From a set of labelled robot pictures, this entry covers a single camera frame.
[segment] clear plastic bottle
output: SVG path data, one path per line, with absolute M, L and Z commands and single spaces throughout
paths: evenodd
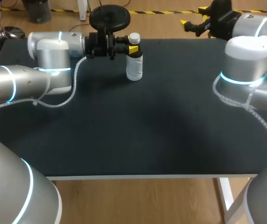
M 129 45 L 138 46 L 139 50 L 126 56 L 126 76 L 131 81 L 138 81 L 143 76 L 143 52 L 140 47 L 140 35 L 131 33 Z

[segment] black tabletop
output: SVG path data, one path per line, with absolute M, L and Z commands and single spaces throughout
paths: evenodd
M 267 166 L 265 128 L 212 92 L 225 42 L 143 40 L 141 47 L 140 81 L 127 79 L 125 56 L 89 59 L 67 105 L 0 109 L 0 142 L 47 176 L 256 174 Z M 0 65 L 10 64 L 37 66 L 27 40 L 6 42 Z

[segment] hazard tape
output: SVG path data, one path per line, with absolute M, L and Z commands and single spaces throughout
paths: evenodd
M 1 11 L 12 11 L 20 12 L 25 11 L 24 8 L 0 8 Z M 62 13 L 79 13 L 78 10 L 69 9 L 51 9 L 52 12 Z M 267 10 L 237 10 L 240 13 L 267 13 Z M 129 11 L 130 14 L 197 14 L 195 10 L 184 10 L 184 11 Z

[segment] chrome base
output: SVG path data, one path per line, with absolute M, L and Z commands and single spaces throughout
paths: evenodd
M 25 33 L 17 27 L 4 27 L 0 32 L 0 51 L 8 39 L 22 39 L 25 37 Z

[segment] white stand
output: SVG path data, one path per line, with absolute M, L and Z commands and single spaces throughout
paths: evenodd
M 86 21 L 88 0 L 77 0 L 79 19 L 80 21 Z
M 228 178 L 218 178 L 218 188 L 221 195 L 222 206 L 224 209 L 225 224 L 237 223 L 242 215 L 247 212 L 245 210 L 245 193 L 250 181 L 245 185 L 236 200 L 233 199 L 233 195 L 230 188 Z

